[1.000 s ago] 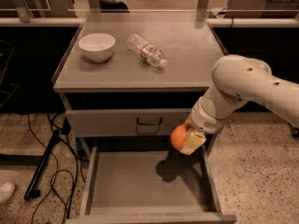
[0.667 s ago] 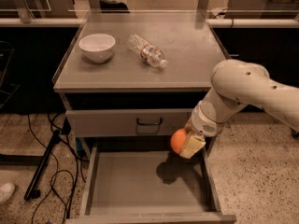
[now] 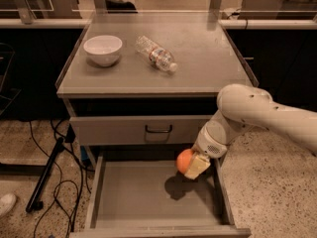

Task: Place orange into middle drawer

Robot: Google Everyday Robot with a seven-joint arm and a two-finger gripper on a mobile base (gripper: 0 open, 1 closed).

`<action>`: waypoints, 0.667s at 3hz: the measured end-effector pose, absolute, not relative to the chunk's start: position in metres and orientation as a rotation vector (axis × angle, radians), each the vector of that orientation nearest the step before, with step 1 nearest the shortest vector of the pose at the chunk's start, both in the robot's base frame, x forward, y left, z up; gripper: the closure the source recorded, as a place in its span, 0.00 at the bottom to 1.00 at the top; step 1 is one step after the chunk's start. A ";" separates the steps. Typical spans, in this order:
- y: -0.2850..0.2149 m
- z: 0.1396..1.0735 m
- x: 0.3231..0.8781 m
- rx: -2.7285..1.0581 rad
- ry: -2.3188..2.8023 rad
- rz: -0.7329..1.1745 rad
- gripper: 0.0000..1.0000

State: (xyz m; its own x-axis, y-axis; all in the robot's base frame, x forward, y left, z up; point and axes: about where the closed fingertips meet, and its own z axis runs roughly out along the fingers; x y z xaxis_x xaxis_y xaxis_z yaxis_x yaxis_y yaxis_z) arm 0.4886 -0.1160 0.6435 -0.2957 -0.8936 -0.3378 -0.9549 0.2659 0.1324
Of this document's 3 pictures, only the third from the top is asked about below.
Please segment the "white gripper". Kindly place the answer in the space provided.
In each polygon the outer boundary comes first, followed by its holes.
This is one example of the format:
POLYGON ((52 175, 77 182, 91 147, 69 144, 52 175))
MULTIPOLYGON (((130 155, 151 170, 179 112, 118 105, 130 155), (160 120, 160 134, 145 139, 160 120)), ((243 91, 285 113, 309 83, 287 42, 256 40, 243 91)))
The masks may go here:
POLYGON ((221 158, 232 141, 233 131, 228 121, 210 119, 198 133, 184 175, 188 179, 197 179, 210 167, 210 158, 221 158))

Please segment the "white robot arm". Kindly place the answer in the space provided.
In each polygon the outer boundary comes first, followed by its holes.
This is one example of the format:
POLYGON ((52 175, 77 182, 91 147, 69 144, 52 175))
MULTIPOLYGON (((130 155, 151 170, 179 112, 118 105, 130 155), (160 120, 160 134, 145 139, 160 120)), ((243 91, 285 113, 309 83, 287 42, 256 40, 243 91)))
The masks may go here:
POLYGON ((253 127, 267 129, 317 152, 316 112, 276 103, 267 91, 242 84, 222 88, 217 96, 217 107, 192 148, 176 159, 178 171, 189 179, 200 176, 212 159, 224 156, 234 139, 253 127))

